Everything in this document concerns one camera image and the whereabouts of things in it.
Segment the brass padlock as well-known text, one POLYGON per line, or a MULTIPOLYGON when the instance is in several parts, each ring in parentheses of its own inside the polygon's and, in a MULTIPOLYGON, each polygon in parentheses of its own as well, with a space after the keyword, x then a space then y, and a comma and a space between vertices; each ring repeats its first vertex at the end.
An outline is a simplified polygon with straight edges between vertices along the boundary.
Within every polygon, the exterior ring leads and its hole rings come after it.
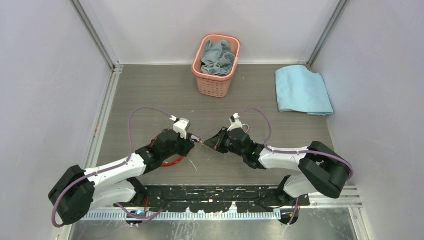
POLYGON ((245 132, 245 133, 248 133, 249 131, 250 131, 250 126, 248 125, 248 124, 246 124, 246 123, 243 123, 242 124, 242 129, 243 129, 243 131, 245 132))

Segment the red cable lock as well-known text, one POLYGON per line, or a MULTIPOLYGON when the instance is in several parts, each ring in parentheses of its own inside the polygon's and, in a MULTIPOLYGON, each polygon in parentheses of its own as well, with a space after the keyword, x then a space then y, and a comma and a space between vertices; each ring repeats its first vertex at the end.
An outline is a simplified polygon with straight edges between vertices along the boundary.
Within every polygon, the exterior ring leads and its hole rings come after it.
POLYGON ((163 163, 161 166, 162 167, 171 167, 174 166, 178 163, 180 163, 185 157, 184 156, 180 156, 179 158, 177 158, 176 160, 172 161, 172 162, 165 162, 163 163))

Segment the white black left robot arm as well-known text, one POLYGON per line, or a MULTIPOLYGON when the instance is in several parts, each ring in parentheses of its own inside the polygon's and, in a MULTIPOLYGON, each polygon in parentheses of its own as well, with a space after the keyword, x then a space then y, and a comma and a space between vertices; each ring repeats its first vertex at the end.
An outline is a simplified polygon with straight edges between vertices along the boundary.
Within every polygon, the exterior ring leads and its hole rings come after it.
POLYGON ((48 194, 53 205, 53 226, 72 225, 89 211, 107 205, 141 206, 146 193, 135 178, 160 168, 174 155, 186 157, 200 142, 192 133, 183 137, 172 129, 165 129, 150 144, 131 151, 123 159, 94 168, 69 167, 48 194))

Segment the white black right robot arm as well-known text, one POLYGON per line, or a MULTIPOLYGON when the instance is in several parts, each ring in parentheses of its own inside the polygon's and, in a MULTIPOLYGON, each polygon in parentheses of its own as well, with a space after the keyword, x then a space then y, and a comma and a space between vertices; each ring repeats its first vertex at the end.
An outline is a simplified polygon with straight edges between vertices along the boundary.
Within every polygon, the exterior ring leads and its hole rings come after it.
POLYGON ((353 175, 352 166, 326 145, 314 141, 301 148, 274 148, 254 142, 242 128, 222 128, 204 144, 222 154, 232 153, 242 158, 252 169, 286 169, 298 172, 285 176, 277 198, 291 205, 298 197, 321 193, 337 199, 353 175))

